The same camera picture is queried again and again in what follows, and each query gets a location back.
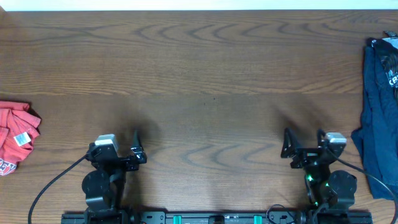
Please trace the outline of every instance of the white wall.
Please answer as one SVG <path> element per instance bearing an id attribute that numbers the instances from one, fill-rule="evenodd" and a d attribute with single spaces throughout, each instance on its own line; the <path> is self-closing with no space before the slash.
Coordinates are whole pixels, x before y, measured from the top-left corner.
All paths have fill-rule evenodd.
<path id="1" fill-rule="evenodd" d="M 398 9 L 398 0 L 0 0 L 0 6 L 6 11 Z"/>

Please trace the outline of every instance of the black wire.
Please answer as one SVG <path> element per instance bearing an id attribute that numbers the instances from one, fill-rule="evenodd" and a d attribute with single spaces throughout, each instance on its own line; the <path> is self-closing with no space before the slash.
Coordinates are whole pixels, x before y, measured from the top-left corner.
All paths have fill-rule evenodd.
<path id="1" fill-rule="evenodd" d="M 280 206 L 280 207 L 282 207 L 282 208 L 284 208 L 284 209 L 286 209 L 283 205 L 280 205 L 280 204 L 275 204 L 275 205 L 272 205 L 271 207 L 269 207 L 268 208 L 268 210 L 267 210 L 267 212 L 266 212 L 266 218 L 268 218 L 269 219 L 269 211 L 272 209 L 272 208 L 274 208 L 275 206 Z M 293 221 L 295 221 L 296 220 L 296 218 L 290 213 L 290 212 L 288 212 L 288 211 L 286 211 L 289 215 L 290 215 L 290 217 L 292 217 L 293 218 Z"/>
<path id="2" fill-rule="evenodd" d="M 67 168 L 65 171 L 63 171 L 60 175 L 56 176 L 53 180 L 51 180 L 44 188 L 43 190 L 37 195 L 36 199 L 33 201 L 32 206 L 30 206 L 29 214 L 27 216 L 27 222 L 28 224 L 32 224 L 32 213 L 33 209 L 35 208 L 35 205 L 37 201 L 39 201 L 39 198 L 42 196 L 42 194 L 55 182 L 57 181 L 60 177 L 62 177 L 64 174 L 66 174 L 68 171 L 70 171 L 72 168 L 74 168 L 77 164 L 79 164 L 83 159 L 86 159 L 86 155 L 84 155 L 82 158 L 77 160 L 74 164 L 72 164 L 69 168 Z"/>
<path id="3" fill-rule="evenodd" d="M 385 187 L 387 189 L 387 191 L 390 193 L 392 199 L 394 200 L 394 205 L 395 205 L 395 211 L 394 211 L 394 217 L 392 218 L 391 224 L 395 224 L 395 222 L 397 221 L 397 207 L 398 207 L 398 199 L 397 196 L 393 193 L 393 191 L 383 182 L 381 182 L 381 180 L 377 179 L 375 176 L 373 176 L 372 174 L 366 172 L 365 170 L 362 170 L 354 165 L 349 164 L 346 161 L 343 161 L 341 159 L 339 159 L 330 149 L 329 149 L 331 155 L 339 162 L 341 162 L 342 164 L 353 168 L 354 170 L 360 171 L 361 173 L 367 175 L 368 177 L 374 179 L 375 181 L 377 181 L 379 184 L 381 184 L 383 187 Z"/>
<path id="4" fill-rule="evenodd" d="M 310 187 L 308 186 L 308 183 L 307 183 L 307 175 L 304 175 L 304 183 L 305 183 L 305 189 L 307 190 L 308 200 L 310 201 L 310 203 L 313 203 L 312 202 L 311 190 L 310 190 Z"/>

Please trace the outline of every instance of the wood grain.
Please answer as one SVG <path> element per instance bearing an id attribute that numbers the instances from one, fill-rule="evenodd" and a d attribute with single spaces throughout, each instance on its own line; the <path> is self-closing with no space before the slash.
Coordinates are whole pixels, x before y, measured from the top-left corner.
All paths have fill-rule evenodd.
<path id="1" fill-rule="evenodd" d="M 0 223 L 26 223 L 48 181 L 100 134 L 148 163 L 124 203 L 177 210 L 303 207 L 303 171 L 280 159 L 282 130 L 349 136 L 362 108 L 364 41 L 397 30 L 397 11 L 8 12 L 0 25 L 0 99 L 42 118 L 35 151 L 0 178 Z M 361 165 L 350 141 L 342 158 Z M 354 208 L 388 223 L 393 203 L 358 178 Z M 34 223 L 86 208 L 78 165 L 37 204 Z"/>

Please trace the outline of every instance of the green led light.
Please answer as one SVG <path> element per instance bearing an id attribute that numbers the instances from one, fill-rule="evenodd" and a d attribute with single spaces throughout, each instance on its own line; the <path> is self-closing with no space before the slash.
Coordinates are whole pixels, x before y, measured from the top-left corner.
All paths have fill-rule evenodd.
<path id="1" fill-rule="evenodd" d="M 308 181 L 313 181 L 313 178 L 311 177 L 311 175 L 308 175 L 308 176 L 307 176 L 307 180 L 308 180 Z"/>

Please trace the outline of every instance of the black metal base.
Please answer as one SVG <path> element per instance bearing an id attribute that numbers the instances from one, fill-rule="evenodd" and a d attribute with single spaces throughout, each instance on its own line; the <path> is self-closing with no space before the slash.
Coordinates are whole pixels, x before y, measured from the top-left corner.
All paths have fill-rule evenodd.
<path id="1" fill-rule="evenodd" d="M 88 221 L 85 214 L 64 214 L 61 224 L 305 224 L 311 223 L 305 212 L 294 210 L 270 211 L 266 213 L 165 213 L 165 212 L 142 212 L 139 221 L 130 217 L 126 223 L 125 218 L 107 218 L 106 220 Z M 327 212 L 319 213 L 317 223 L 363 223 L 372 224 L 370 212 Z"/>

